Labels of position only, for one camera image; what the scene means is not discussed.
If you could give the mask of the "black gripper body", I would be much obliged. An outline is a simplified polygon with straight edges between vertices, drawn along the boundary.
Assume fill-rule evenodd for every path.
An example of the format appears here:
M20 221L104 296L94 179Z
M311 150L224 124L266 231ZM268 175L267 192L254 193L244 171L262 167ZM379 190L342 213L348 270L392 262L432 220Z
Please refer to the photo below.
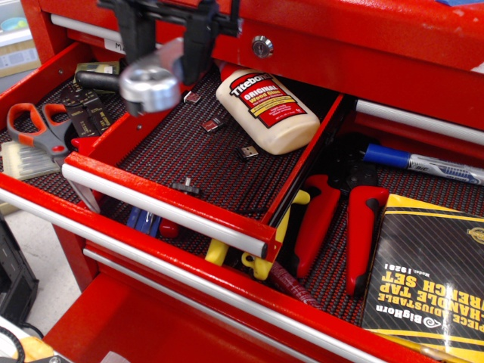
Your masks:
M199 1L196 5L181 5L169 1L98 1L98 6L112 10L118 23L133 14L136 20L160 20L187 26L190 20L201 16L218 34L238 37L242 32L239 17L240 1L229 2L228 14L220 11L218 1Z

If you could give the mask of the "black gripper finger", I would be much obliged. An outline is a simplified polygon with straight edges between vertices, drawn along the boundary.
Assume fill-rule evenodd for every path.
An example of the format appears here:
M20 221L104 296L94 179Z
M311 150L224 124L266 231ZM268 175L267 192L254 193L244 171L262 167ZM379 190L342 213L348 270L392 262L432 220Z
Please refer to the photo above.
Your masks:
M141 5L116 5L115 15L129 65L156 48L156 22Z
M212 57L218 25L213 15L196 14L189 19L181 58L183 83L194 84L205 72Z

